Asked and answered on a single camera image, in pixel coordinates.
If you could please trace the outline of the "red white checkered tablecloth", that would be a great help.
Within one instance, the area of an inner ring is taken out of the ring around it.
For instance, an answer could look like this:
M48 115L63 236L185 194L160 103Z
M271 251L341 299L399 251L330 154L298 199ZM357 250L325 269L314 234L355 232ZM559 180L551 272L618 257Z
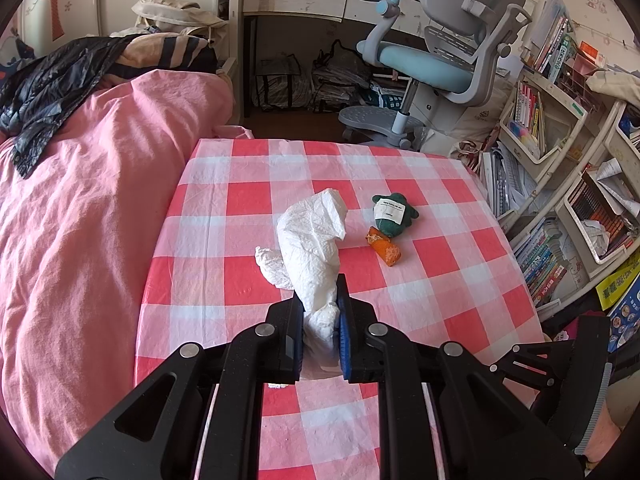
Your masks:
M393 148L285 140L198 144L143 293L136 375L186 342L213 347L293 294L300 381L266 387L264 479L378 476L378 389L345 382L335 282L411 340L454 340L492 363L542 330L522 272L461 162Z

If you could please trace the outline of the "grey blue desk chair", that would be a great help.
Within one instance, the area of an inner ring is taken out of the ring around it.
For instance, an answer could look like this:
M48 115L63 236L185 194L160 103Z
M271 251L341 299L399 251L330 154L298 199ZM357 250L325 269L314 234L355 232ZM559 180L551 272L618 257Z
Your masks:
M448 153L452 129L470 107L485 105L499 58L511 53L520 30L532 18L526 0L420 0L431 23L423 50L386 40L400 15L400 0L375 4L380 20L357 46L364 62L391 68L408 78L398 110L354 105L338 119L343 136L366 136L372 145L423 153Z

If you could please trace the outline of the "dark bags under desk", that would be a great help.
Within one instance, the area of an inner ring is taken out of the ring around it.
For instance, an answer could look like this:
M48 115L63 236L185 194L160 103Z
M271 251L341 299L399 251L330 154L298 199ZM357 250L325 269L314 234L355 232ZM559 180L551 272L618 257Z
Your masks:
M355 50L334 41L310 65L295 54L259 60L250 76L250 102L258 110L337 112L352 105L399 110L404 82L367 65Z

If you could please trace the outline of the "large white tissue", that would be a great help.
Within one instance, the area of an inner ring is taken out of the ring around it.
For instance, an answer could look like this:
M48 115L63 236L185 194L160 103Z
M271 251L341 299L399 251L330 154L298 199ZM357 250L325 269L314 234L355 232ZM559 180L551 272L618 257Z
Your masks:
M340 374L336 331L337 243L346 236L347 207L334 188L289 206L277 223L280 252L294 292L304 307L303 368L305 379Z

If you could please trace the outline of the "black puffer jacket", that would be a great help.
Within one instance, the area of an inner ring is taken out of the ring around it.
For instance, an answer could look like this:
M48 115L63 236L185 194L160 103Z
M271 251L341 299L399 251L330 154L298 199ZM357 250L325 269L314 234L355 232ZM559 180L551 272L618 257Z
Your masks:
M38 165L64 122L90 96L132 38L70 41L18 70L1 89L1 132L13 140L12 162L23 178Z

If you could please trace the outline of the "small white tissue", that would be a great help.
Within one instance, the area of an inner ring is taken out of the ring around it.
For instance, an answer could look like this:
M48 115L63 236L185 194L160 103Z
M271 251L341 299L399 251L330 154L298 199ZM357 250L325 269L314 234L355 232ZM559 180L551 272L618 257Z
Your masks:
M265 280L277 289L293 290L280 250L257 246L255 261Z

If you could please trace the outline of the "white bookshelf with books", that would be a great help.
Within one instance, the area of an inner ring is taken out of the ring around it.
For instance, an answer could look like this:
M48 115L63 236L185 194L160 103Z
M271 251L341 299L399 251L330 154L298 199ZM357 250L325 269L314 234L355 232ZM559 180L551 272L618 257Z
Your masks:
M523 68L478 160L541 320L639 259L639 76L576 36L563 0L535 9Z

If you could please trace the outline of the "white desk with drawers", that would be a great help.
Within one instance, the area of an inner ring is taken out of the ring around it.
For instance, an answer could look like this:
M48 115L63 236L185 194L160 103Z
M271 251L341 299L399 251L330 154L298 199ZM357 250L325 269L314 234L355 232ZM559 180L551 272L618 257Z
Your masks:
M299 62L310 65L336 40L359 54L356 45L381 17L374 3L362 0L230 0L229 18L236 28L233 41L245 125L260 136L271 127L276 138L288 138L296 135L285 128L293 116L298 115L303 124L318 127L324 113L255 108L250 102L250 76L256 62L293 53Z

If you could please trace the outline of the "beige canvas tote bag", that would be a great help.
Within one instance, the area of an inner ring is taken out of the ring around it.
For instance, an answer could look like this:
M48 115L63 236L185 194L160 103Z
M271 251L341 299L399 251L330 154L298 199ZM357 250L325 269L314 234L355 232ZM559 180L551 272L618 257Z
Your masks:
M221 28L226 24L197 2L186 0L139 0L131 11L136 14L137 28L151 32L183 32L198 28Z

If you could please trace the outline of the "pink duvet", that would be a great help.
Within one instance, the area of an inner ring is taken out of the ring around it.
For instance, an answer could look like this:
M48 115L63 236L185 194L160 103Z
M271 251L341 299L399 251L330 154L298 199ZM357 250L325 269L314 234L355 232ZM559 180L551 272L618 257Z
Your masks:
M1 406L35 460L60 457L130 391L143 287L224 78L153 70L94 92L29 177L1 148Z

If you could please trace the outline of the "green pouch with label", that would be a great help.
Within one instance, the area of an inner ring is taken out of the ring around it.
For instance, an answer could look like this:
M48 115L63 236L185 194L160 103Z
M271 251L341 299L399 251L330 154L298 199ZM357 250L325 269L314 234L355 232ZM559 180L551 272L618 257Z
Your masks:
M372 202L376 228L388 238L398 237L420 216L400 193L375 195Z

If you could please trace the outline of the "striped beige pillow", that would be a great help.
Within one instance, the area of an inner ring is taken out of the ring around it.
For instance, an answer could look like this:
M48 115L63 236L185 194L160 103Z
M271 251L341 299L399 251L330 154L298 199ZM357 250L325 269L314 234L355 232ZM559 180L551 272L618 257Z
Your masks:
M130 43L103 76L103 81L114 86L152 70L214 74L218 70L218 58L214 47L197 36L174 32L131 36Z

